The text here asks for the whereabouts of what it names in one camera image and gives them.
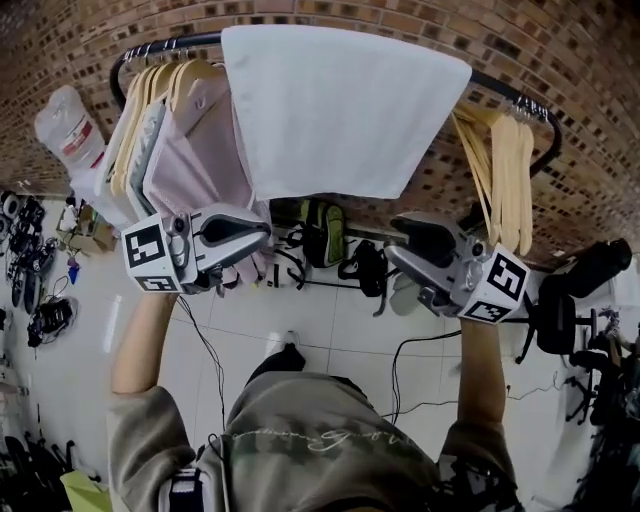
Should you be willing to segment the person's black trouser leg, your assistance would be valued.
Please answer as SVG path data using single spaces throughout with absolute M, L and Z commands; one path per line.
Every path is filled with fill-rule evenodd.
M 247 383 L 268 372 L 300 372 L 306 366 L 306 359 L 293 342 L 281 344 L 251 374 Z

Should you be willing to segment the white plastic bag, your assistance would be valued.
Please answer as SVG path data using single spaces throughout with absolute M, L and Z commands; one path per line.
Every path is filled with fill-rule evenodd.
M 100 129 L 70 85 L 56 89 L 36 115 L 37 139 L 70 174 L 98 167 L 106 148 Z

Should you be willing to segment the person's right forearm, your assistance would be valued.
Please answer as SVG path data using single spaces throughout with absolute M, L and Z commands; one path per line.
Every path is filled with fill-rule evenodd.
M 461 320 L 458 419 L 497 429 L 506 407 L 498 328 Z

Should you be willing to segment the black clothes rail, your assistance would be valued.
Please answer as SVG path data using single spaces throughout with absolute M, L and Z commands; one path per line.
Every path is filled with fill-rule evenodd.
M 122 111 L 126 104 L 126 95 L 122 91 L 119 77 L 121 68 L 131 59 L 220 45 L 221 32 L 204 32 L 152 41 L 127 49 L 116 59 L 109 73 L 109 88 L 116 106 Z M 509 100 L 515 109 L 523 112 L 529 118 L 544 122 L 551 127 L 553 132 L 551 145 L 544 154 L 531 164 L 531 177 L 547 168 L 560 155 L 563 144 L 561 124 L 549 108 L 504 81 L 493 78 L 476 69 L 472 70 L 470 82 Z

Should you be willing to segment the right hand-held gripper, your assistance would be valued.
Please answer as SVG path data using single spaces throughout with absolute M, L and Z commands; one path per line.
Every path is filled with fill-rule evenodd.
M 418 300 L 435 315 L 498 324 L 519 309 L 530 270 L 503 245 L 466 242 L 454 221 L 422 211 L 396 215 L 391 226 L 407 248 L 387 245 L 385 255 L 422 286 Z

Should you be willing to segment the white towel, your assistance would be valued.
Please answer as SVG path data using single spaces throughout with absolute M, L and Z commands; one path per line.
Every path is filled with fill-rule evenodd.
M 226 28 L 224 64 L 258 199 L 395 199 L 466 89 L 464 61 L 311 26 Z

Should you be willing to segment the white garment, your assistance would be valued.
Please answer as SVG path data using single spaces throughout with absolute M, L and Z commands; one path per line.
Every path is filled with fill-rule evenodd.
M 144 193 L 144 178 L 164 114 L 164 97 L 147 106 L 136 134 L 123 195 L 115 197 L 110 188 L 113 164 L 124 133 L 123 126 L 116 126 L 116 130 L 98 167 L 97 192 L 106 192 L 111 196 L 126 215 L 132 219 L 134 224 L 156 213 L 156 209 Z

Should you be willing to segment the pile of black electronic gear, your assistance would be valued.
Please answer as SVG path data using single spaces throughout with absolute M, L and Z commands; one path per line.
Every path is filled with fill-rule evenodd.
M 5 278 L 12 306 L 29 315 L 27 346 L 54 342 L 72 327 L 77 302 L 62 289 L 45 293 L 44 285 L 58 253 L 59 241 L 43 236 L 46 210 L 33 196 L 0 194 L 0 259 L 7 259 Z

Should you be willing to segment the bunch of bare wooden hangers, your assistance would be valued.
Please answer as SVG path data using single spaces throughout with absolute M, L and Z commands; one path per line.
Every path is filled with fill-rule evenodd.
M 531 128 L 510 114 L 467 105 L 454 108 L 451 120 L 470 166 L 489 244 L 527 255 L 533 242 Z

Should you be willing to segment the white water dispenser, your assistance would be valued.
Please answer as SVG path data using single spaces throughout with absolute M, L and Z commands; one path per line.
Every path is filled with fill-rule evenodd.
M 114 199 L 106 192 L 97 192 L 97 169 L 80 170 L 71 175 L 71 188 L 77 199 L 82 199 L 97 211 L 109 224 L 122 231 L 134 224 Z

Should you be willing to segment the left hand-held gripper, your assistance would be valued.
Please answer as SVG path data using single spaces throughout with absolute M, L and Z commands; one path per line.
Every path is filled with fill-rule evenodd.
M 220 271 L 251 255 L 271 235 L 247 208 L 214 203 L 192 214 L 154 214 L 122 232 L 127 275 L 149 293 L 198 294 L 220 285 Z M 197 241 L 197 261 L 195 242 Z

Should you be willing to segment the yellow green bag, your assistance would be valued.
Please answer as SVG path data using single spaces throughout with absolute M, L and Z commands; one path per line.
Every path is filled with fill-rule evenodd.
M 109 490 L 91 480 L 82 471 L 60 477 L 72 512 L 113 512 Z

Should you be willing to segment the cardboard box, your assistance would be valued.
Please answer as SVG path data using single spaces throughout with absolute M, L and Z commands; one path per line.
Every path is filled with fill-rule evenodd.
M 113 226 L 75 196 L 66 198 L 56 233 L 64 247 L 87 255 L 112 252 L 117 242 Z

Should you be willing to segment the person's left forearm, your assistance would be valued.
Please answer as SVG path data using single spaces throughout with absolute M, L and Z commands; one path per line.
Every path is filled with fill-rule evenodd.
M 162 352 L 177 293 L 144 293 L 118 347 L 111 391 L 138 394 L 157 385 Z

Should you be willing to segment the person's grey t-shirt torso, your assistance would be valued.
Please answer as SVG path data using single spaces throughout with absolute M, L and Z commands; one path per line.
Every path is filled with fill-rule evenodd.
M 442 455 L 491 462 L 515 483 L 500 428 L 456 422 L 432 459 L 362 393 L 321 374 L 260 375 L 202 452 L 160 386 L 114 396 L 107 426 L 116 512 L 167 512 L 184 469 L 201 478 L 206 512 L 438 512 Z

